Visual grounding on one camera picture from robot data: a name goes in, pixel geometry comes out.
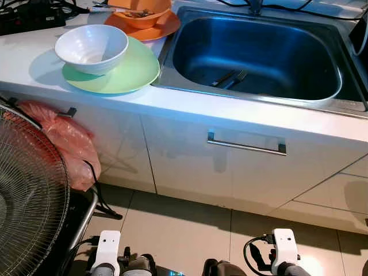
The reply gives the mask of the silver metal fork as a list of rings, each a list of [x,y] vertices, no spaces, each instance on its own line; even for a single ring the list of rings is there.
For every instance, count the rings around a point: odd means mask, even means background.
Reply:
[[[245,78],[245,76],[247,76],[247,71],[246,70],[241,70],[239,71],[239,73],[237,73],[236,76],[232,77],[232,79],[230,79],[225,85],[224,85],[224,89],[229,90],[232,87],[234,87],[235,85],[239,84],[240,82],[242,82]]]

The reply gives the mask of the black power strip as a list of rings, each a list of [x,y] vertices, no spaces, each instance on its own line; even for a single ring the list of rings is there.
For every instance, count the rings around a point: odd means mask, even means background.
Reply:
[[[50,3],[22,3],[0,9],[0,35],[66,26],[64,13]]]

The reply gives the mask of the dark sink faucet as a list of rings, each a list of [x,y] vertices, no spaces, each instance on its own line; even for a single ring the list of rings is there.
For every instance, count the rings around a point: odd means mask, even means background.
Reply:
[[[259,16],[263,10],[264,0],[247,0],[250,5],[250,14],[253,16]]]

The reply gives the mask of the black fan stand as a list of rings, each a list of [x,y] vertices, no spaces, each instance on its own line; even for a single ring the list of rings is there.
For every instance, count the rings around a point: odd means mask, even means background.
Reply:
[[[99,192],[97,187],[93,186],[87,192],[81,193],[79,191],[73,191],[72,197],[74,199],[81,199],[84,197],[85,204],[79,205],[78,201],[73,201],[71,207],[77,207],[78,211],[71,211],[67,213],[65,222],[68,223],[71,219],[70,225],[74,230],[72,240],[65,250],[63,255],[63,260],[60,265],[60,270],[55,274],[55,276],[66,276],[68,269],[71,267],[71,263],[77,255],[79,247],[84,243],[85,231],[87,226],[89,226],[90,219],[97,208],[99,203]]]

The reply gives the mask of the orange plate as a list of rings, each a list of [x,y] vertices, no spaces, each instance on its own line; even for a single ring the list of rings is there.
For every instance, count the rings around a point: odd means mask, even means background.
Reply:
[[[147,29],[137,29],[131,26],[128,24],[128,21],[131,20],[131,17],[111,15],[103,23],[105,25],[115,26],[127,35],[140,41],[162,39],[176,32],[181,26],[181,21],[171,10],[163,13],[163,15],[158,18],[155,25]]]

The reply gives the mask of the light green plate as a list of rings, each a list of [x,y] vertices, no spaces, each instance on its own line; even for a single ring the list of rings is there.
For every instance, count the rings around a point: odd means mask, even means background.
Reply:
[[[127,94],[151,84],[160,74],[157,56],[134,37],[127,40],[129,44],[121,63],[107,74],[85,74],[65,65],[63,78],[77,89],[94,94]]]

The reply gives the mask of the grey robot leg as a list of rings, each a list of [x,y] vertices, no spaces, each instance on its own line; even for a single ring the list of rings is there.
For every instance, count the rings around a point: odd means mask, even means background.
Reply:
[[[208,259],[204,263],[202,276],[247,276],[239,267],[226,260]]]
[[[121,268],[120,276],[158,276],[157,265],[152,255],[142,254],[129,261],[127,268]]]

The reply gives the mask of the red plastic bag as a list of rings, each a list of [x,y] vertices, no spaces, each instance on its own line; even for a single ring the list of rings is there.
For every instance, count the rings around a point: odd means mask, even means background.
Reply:
[[[43,132],[59,150],[66,164],[71,188],[87,191],[94,186],[102,171],[94,135],[45,103],[21,101],[18,107],[40,123]]]

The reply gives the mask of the grey robot left leg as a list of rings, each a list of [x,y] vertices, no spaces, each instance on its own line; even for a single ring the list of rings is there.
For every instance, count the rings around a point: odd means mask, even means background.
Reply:
[[[157,265],[152,255],[142,254],[129,261],[127,268],[121,268],[120,276],[158,276]]]

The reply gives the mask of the metal grille floor fan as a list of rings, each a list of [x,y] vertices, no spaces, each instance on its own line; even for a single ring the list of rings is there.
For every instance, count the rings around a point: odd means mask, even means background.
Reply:
[[[63,158],[47,135],[0,105],[0,276],[32,276],[52,251],[69,200]]]

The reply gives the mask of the silver metal utensil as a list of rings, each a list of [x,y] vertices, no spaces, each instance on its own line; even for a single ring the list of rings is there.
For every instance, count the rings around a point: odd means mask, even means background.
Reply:
[[[142,18],[151,15],[150,11],[145,10],[127,10],[125,13],[126,16],[132,18]]]

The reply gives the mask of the grey robot right leg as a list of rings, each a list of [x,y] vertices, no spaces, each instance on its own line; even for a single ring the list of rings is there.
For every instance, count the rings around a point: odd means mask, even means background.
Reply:
[[[239,267],[226,260],[208,259],[204,263],[202,276],[247,276]]]

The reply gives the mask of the stainless steel sink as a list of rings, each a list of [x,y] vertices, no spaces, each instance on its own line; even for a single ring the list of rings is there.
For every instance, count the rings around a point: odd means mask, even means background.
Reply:
[[[182,25],[163,45],[155,86],[368,115],[363,68],[335,24],[194,6],[180,7],[177,16]],[[241,70],[244,80],[224,89]]]

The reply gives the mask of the orange bowl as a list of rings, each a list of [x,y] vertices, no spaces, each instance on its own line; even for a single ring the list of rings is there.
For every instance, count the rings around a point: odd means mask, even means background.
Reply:
[[[132,28],[147,29],[155,26],[158,18],[170,11],[172,4],[171,0],[108,0],[108,5],[128,10],[148,10],[151,14],[145,17],[127,16],[125,11],[113,13],[113,18],[120,19]]]

